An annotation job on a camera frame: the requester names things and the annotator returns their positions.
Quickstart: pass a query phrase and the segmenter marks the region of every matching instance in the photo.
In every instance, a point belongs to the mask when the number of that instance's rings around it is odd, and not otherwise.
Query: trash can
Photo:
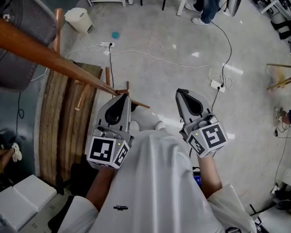
[[[65,14],[65,20],[79,33],[88,34],[93,27],[87,10],[83,8],[73,8]]]

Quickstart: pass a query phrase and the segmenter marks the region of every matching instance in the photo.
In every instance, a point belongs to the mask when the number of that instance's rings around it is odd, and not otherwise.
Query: shirt sleeve
[[[214,216],[224,229],[235,227],[242,232],[256,233],[257,228],[251,216],[244,210],[232,185],[227,185],[213,193],[208,202]]]
[[[89,200],[75,196],[58,233],[87,233],[97,216],[98,210]]]

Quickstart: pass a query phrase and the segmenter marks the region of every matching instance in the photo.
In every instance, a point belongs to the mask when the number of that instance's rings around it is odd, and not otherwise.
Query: white shirt
[[[167,132],[143,131],[133,140],[101,211],[76,196],[59,232],[224,233],[229,227],[256,232],[233,187],[206,200],[182,145]]]

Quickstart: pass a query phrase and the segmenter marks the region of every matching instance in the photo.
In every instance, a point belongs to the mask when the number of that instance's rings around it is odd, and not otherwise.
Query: polished floor
[[[101,41],[114,42],[112,53],[137,50],[181,65],[211,66],[210,77],[218,77],[230,54],[225,35],[214,25],[194,25],[191,18],[196,14],[192,11],[184,9],[182,15],[177,16],[179,4],[180,0],[167,0],[162,11],[162,0],[144,0],[142,7],[139,0],[127,7],[121,3],[98,3],[89,9],[94,28],[82,38],[88,46]],[[213,22],[226,32],[232,45],[225,74],[233,79],[232,88],[219,93],[213,109],[229,135],[229,144],[214,159],[222,182],[233,184],[245,209],[251,213],[249,204],[259,210],[272,199],[270,192],[285,146],[285,139],[274,137],[274,106],[291,108],[291,84],[285,89],[266,91],[266,87],[274,82],[273,67],[267,68],[266,63],[289,64],[290,50],[272,28],[270,17],[261,15],[250,0],[242,0],[235,17],[220,12]],[[112,39],[114,31],[119,32],[118,39]],[[85,47],[67,24],[63,28],[62,44],[63,56]],[[107,49],[99,48],[76,51],[68,58],[109,67]],[[123,52],[112,55],[112,68],[117,89],[125,88],[129,81],[132,99],[151,106],[150,109],[138,107],[131,115],[140,123],[141,129],[153,129],[156,122],[162,120],[167,130],[182,143],[178,133],[181,123],[175,101],[176,90],[192,90],[204,96],[210,104],[216,95],[216,90],[210,86],[210,67],[180,67],[145,54]],[[283,71],[287,77],[291,76],[291,70]],[[111,95],[99,92],[95,108],[100,108],[109,99]],[[194,154],[192,165],[198,165]],[[278,169],[278,183],[289,167],[291,139],[287,140]]]

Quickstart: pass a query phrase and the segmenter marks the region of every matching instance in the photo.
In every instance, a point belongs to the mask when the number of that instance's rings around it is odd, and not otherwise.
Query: power strip
[[[226,88],[225,88],[225,86],[223,86],[223,87],[221,87],[221,84],[219,83],[219,82],[217,82],[216,80],[212,80],[211,81],[211,86],[213,87],[213,88],[215,88],[216,90],[218,90],[218,87],[220,88],[220,90],[219,91],[221,91],[221,92],[225,92],[225,90],[226,90]]]
[[[115,43],[114,43],[114,42],[104,42],[104,41],[102,41],[102,42],[100,43],[100,45],[101,45],[102,47],[109,47],[109,46],[110,46],[110,43],[111,43],[111,48],[114,48],[114,46],[115,46]]]

